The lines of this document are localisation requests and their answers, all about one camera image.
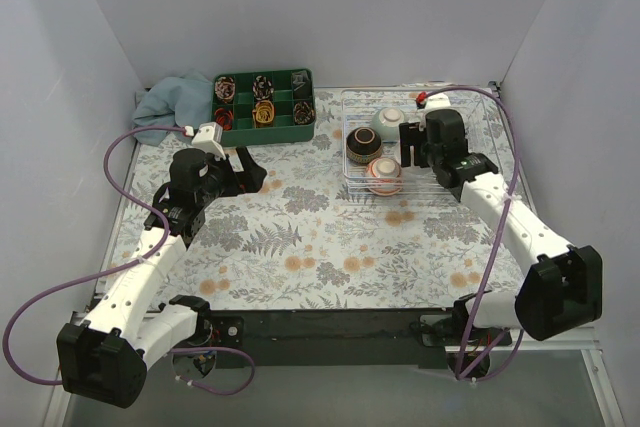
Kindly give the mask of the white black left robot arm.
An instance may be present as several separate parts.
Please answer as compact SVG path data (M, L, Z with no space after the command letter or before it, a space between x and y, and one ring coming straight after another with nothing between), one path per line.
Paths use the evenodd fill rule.
M63 388L121 408L138 398L148 370L173 349L211 359L216 329L208 301L177 296L152 319L146 317L156 292L186 254L216 199L256 193L266 171L248 149L229 157L198 148L174 154L169 180L153 197L133 265L114 281L79 325L66 324L56 346Z

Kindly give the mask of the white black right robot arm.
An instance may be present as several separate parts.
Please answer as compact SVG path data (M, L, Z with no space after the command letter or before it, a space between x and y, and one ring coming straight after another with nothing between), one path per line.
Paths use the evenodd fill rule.
M453 109L399 127L401 164L430 168L437 182L491 228L521 268L513 292L484 291L454 304L454 336L475 344L489 328L521 329L543 341L601 318L603 261L591 246L555 233L515 195L498 167L468 147Z

